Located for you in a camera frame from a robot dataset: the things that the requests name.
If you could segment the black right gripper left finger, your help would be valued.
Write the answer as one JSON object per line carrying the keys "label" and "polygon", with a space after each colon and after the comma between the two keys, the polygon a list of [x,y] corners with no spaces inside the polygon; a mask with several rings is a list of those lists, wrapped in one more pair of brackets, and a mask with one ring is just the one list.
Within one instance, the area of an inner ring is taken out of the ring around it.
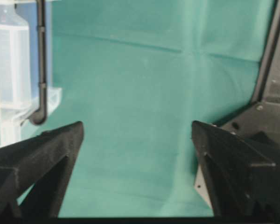
{"label": "black right gripper left finger", "polygon": [[0,218],[55,218],[84,140],[81,121],[0,148]]}

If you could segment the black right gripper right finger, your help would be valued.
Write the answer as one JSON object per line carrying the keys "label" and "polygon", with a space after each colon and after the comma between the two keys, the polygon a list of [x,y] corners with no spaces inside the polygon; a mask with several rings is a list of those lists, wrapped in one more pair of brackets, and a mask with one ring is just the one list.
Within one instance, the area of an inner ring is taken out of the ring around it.
{"label": "black right gripper right finger", "polygon": [[280,218],[280,146],[200,121],[192,141],[215,216]]}

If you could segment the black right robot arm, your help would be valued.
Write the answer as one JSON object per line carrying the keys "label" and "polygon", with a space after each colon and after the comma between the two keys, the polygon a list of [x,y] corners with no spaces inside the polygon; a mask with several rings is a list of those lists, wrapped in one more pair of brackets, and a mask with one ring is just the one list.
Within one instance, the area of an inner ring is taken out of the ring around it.
{"label": "black right robot arm", "polygon": [[0,0],[0,224],[280,224],[280,0]]}

